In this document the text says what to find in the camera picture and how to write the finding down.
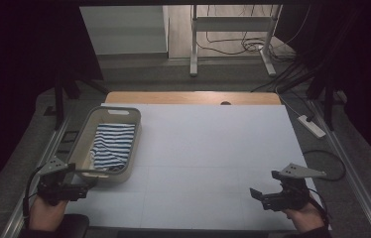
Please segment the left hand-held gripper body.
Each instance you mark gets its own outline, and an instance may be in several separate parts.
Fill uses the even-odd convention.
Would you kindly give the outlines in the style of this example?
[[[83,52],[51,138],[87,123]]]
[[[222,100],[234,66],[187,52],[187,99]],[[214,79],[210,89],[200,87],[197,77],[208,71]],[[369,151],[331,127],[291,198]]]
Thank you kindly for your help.
[[[78,186],[64,182],[65,176],[74,170],[75,164],[67,164],[57,157],[50,159],[39,171],[37,195],[51,206],[64,200],[78,200]]]

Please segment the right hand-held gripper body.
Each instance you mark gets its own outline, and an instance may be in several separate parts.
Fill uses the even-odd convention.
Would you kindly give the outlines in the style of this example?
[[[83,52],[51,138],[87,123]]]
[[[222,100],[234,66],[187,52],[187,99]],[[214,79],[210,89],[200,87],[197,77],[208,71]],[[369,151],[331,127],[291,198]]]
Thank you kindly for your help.
[[[323,178],[326,172],[317,171],[293,163],[281,171],[272,171],[272,178],[280,182],[282,190],[263,196],[265,210],[281,211],[285,209],[300,210],[308,203],[319,206],[310,196],[306,178]]]

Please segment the beige plastic basket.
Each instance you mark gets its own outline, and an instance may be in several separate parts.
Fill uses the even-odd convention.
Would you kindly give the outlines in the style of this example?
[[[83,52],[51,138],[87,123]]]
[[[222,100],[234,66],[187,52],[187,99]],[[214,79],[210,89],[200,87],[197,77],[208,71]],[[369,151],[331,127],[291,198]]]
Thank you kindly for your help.
[[[118,172],[96,170],[92,166],[90,149],[93,145],[96,128],[101,123],[126,123],[134,124],[136,131],[133,139],[133,147],[129,155],[127,165]],[[100,183],[122,183],[132,174],[135,161],[136,149],[139,144],[141,133],[141,112],[130,107],[107,107],[93,108],[84,122],[73,149],[68,156],[68,161],[75,164],[75,172],[81,178],[98,178]]]

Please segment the blue white striped garment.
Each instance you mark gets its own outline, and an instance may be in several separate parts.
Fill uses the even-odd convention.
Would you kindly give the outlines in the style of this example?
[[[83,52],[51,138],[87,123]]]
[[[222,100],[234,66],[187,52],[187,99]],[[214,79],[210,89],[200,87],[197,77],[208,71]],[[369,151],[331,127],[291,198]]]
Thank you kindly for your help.
[[[118,172],[127,165],[136,131],[134,124],[101,123],[89,153],[96,170]]]

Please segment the person's right hand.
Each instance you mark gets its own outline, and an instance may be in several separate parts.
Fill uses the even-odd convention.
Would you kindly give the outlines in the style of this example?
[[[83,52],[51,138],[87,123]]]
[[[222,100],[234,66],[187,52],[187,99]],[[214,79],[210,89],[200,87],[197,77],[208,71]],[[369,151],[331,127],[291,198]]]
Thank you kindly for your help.
[[[299,210],[285,209],[284,213],[291,219],[295,228],[300,233],[306,233],[324,226],[320,212],[311,204],[307,203]]]

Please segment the person's left hand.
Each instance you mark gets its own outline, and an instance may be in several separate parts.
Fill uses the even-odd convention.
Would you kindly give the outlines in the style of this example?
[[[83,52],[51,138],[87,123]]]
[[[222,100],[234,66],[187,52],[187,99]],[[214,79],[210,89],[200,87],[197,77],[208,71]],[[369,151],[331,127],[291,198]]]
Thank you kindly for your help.
[[[67,200],[57,205],[50,205],[37,196],[30,209],[29,229],[36,231],[55,232],[62,223]]]

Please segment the dark floor plate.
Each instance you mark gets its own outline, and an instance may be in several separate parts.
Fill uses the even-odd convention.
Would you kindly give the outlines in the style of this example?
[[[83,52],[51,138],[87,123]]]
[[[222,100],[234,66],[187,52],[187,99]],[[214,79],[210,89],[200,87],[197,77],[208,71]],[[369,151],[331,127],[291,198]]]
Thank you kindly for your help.
[[[62,135],[62,143],[74,143],[77,139],[78,131],[65,131]]]

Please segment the white table cover sheet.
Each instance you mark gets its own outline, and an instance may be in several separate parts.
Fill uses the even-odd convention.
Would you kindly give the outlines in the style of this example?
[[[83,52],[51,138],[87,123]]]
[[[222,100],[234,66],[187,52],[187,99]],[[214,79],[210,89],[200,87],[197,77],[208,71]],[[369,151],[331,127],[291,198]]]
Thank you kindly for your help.
[[[280,191],[272,178],[305,159],[283,105],[140,104],[132,174],[102,183],[70,213],[94,226],[206,230],[291,230],[281,212],[250,195]]]

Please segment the white power strip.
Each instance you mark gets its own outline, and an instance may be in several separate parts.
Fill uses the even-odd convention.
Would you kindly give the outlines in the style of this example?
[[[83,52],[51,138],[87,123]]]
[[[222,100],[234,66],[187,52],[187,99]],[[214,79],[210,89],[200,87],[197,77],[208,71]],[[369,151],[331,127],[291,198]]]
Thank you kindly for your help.
[[[298,121],[318,139],[325,136],[324,131],[319,128],[312,120],[310,120],[308,116],[302,115],[298,118]]]

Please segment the black metal stand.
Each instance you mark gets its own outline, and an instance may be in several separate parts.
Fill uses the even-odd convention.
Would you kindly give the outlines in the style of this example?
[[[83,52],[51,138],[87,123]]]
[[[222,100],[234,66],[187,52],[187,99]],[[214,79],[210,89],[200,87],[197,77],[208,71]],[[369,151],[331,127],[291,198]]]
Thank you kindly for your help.
[[[71,99],[78,99],[80,96],[80,89],[76,84],[77,80],[98,90],[104,95],[109,93],[109,90],[106,87],[76,71],[69,70],[67,72],[59,72],[55,77],[55,109],[49,107],[45,112],[47,116],[56,116],[55,130],[58,130],[61,127],[64,120],[63,94],[66,93],[66,95]]]
[[[323,121],[329,130],[333,131],[332,107],[334,105],[334,80],[329,72],[330,65],[322,62],[318,66],[310,69],[305,74],[277,88],[279,94],[284,93],[295,86],[311,79],[307,89],[308,99],[317,99],[324,92],[323,101]]]

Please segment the pale grey cabinet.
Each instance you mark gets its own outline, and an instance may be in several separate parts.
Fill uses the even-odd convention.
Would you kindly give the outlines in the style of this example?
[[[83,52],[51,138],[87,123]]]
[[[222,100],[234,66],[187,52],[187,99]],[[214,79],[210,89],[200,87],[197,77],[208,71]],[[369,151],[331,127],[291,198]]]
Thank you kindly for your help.
[[[163,6],[81,7],[80,13],[97,55],[168,51]]]

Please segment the aluminium rail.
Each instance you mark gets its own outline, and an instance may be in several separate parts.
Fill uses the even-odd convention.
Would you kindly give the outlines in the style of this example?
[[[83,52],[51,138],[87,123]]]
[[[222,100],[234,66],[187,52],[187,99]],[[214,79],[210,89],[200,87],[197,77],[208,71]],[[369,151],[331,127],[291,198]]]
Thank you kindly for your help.
[[[45,150],[41,153],[41,155],[38,158],[36,168],[38,166],[43,165],[45,162],[47,162],[51,157],[55,155],[59,147],[59,144],[62,140],[63,133],[65,132],[66,127],[68,125],[68,122],[69,117],[66,117],[65,119],[62,120],[60,127],[57,130],[53,131],[50,140],[46,144]],[[24,227],[23,208],[25,194],[26,190],[23,189],[22,195],[20,196],[20,199],[17,205],[15,206],[0,238],[18,238],[21,229]]]
[[[318,124],[322,127],[323,131],[327,136],[327,140],[329,141],[332,149],[336,152],[336,154],[342,159],[343,163],[346,166],[347,170],[347,181],[350,184],[360,206],[368,219],[371,225],[371,194],[367,190],[366,186],[363,184],[362,179],[358,172],[355,170],[351,163],[350,157],[347,155],[346,151],[343,149],[342,144],[340,143],[337,135],[334,131],[330,129],[328,124],[325,122],[323,118],[323,113],[319,107],[319,105],[310,100],[308,102],[308,106],[312,109],[313,114],[315,115]]]

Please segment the white metal desk frame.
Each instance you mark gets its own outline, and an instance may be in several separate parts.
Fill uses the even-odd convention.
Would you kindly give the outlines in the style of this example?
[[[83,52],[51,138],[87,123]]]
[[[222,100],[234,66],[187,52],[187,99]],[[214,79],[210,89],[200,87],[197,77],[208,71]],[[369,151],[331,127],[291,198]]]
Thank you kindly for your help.
[[[192,5],[191,11],[191,53],[189,74],[197,76],[197,33],[198,32],[258,32],[265,33],[264,43],[257,50],[262,58],[269,76],[275,76],[276,71],[271,61],[269,48],[274,30],[279,19],[281,5],[275,5],[271,16],[245,17],[198,17],[197,6]]]

